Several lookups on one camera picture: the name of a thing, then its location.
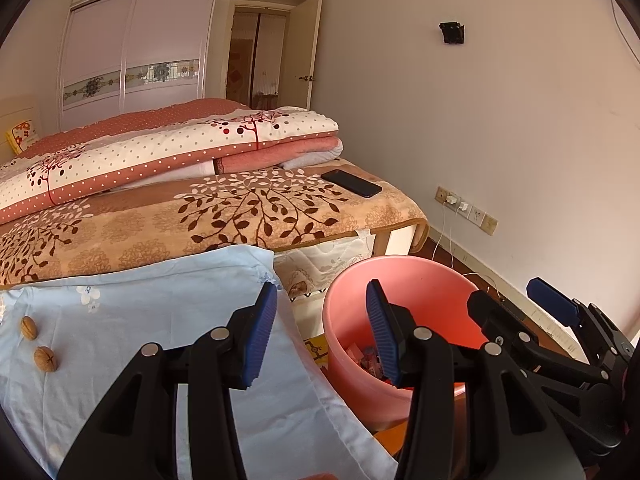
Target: power outlet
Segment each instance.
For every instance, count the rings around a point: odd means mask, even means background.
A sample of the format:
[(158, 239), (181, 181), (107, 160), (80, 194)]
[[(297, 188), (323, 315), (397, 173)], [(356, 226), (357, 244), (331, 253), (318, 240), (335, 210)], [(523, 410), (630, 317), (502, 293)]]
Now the power outlet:
[(484, 220), (485, 212), (476, 206), (471, 206), (471, 212), (469, 213), (469, 220), (471, 220), (478, 227), (482, 226), (482, 220)]
[[(454, 197), (456, 201), (453, 204), (450, 204), (449, 202), (447, 202), (448, 196)], [(495, 228), (498, 226), (498, 221), (482, 211), (479, 207), (472, 205), (469, 200), (456, 195), (455, 193), (449, 191), (448, 189), (445, 189), (442, 186), (438, 187), (435, 199), (439, 203), (447, 206), (452, 211), (457, 212), (456, 216), (462, 216), (462, 218), (466, 218), (467, 220), (472, 221), (488, 235), (494, 235)], [(462, 210), (463, 204), (466, 204), (466, 210)]]
[(438, 187), (438, 190), (436, 191), (436, 200), (441, 204), (444, 204), (448, 195), (449, 195), (448, 190), (444, 189), (443, 187)]

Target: white wall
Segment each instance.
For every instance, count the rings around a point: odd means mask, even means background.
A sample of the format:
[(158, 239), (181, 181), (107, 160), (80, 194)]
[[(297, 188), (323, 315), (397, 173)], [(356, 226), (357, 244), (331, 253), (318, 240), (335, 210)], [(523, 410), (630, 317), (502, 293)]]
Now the white wall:
[(637, 328), (640, 67), (609, 0), (325, 0), (315, 76), (345, 155), (435, 228), (441, 184), (498, 219), (452, 237), (520, 291), (541, 276)]
[(58, 66), (70, 4), (31, 0), (0, 48), (0, 99), (34, 96), (45, 135), (60, 130)]

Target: pink bucket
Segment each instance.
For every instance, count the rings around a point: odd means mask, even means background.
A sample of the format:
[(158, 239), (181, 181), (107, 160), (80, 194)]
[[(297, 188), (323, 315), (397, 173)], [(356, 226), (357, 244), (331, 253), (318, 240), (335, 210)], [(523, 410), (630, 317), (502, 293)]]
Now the pink bucket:
[[(369, 375), (345, 352), (352, 343), (374, 345), (365, 291), (380, 280), (391, 303), (407, 307), (418, 325), (428, 326), (450, 343), (480, 348), (486, 338), (466, 313), (466, 300), (478, 288), (449, 267), (416, 256), (379, 256), (348, 267), (329, 287), (322, 323), (329, 347), (328, 379), (370, 430), (384, 430), (409, 416), (412, 392)], [(465, 391), (457, 384), (452, 394)]]

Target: black smartphone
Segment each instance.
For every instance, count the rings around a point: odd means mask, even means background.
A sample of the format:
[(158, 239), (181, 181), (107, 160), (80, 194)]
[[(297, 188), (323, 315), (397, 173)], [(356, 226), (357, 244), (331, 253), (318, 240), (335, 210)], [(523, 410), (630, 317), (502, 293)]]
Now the black smartphone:
[(348, 189), (356, 195), (363, 196), (364, 198), (371, 198), (382, 191), (382, 188), (377, 184), (364, 180), (359, 176), (352, 175), (343, 170), (331, 170), (320, 175), (320, 178), (328, 182), (333, 182), (344, 189)]

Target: walnut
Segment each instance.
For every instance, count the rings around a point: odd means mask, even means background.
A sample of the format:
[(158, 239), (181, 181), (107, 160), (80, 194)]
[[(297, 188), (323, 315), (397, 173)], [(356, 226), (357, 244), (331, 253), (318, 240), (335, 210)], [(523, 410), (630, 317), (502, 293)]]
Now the walnut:
[(55, 372), (58, 369), (58, 360), (51, 348), (38, 346), (33, 353), (33, 360), (36, 366), (43, 372)]
[(29, 316), (24, 316), (20, 321), (20, 332), (25, 339), (33, 341), (38, 336), (38, 327), (33, 319)]

